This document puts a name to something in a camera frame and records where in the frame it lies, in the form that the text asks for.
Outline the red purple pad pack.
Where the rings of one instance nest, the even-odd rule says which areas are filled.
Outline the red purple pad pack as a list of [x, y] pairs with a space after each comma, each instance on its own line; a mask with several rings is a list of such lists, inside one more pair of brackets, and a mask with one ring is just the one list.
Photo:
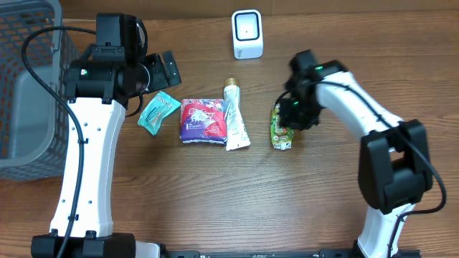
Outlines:
[[181, 141], [224, 145], [227, 142], [227, 106], [223, 99], [183, 99]]

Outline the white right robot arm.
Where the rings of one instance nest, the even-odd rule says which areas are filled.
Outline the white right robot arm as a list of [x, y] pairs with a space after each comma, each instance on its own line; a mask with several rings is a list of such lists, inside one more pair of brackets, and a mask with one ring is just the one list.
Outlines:
[[397, 246], [407, 215], [432, 188], [425, 127], [376, 102], [339, 61], [318, 63], [312, 51], [290, 61], [292, 75], [277, 99], [278, 125], [308, 130], [322, 110], [336, 115], [360, 142], [358, 184], [368, 204], [364, 229], [348, 257], [419, 257]]

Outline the teal wet wipes pack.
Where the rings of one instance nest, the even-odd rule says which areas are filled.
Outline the teal wet wipes pack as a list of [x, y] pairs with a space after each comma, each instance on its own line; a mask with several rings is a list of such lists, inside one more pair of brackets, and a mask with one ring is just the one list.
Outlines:
[[156, 135], [164, 118], [180, 107], [180, 102], [165, 92], [160, 91], [144, 108], [138, 120], [138, 125]]

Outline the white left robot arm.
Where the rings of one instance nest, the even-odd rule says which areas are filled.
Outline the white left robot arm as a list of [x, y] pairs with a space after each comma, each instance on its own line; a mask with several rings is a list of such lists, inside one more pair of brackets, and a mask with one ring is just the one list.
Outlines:
[[96, 42], [65, 70], [57, 102], [69, 115], [60, 201], [48, 234], [32, 239], [33, 257], [167, 256], [162, 244], [116, 233], [111, 214], [115, 150], [132, 98], [153, 94], [139, 105], [140, 124], [156, 133], [179, 107], [165, 89], [181, 82], [171, 52], [148, 53], [143, 22], [127, 14], [99, 14]]

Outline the white tube gold cap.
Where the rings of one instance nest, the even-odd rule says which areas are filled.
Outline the white tube gold cap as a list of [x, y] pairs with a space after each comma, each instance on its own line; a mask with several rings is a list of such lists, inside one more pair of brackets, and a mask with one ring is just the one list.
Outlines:
[[240, 111], [240, 87], [238, 79], [228, 78], [224, 81], [224, 100], [228, 104], [226, 151], [248, 147], [250, 139]]

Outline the green juice carton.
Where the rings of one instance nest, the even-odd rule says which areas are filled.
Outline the green juice carton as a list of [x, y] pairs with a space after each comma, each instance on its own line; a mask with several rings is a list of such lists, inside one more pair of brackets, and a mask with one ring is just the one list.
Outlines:
[[280, 105], [276, 104], [271, 112], [270, 139], [274, 149], [284, 151], [291, 149], [294, 131], [280, 126], [279, 109]]

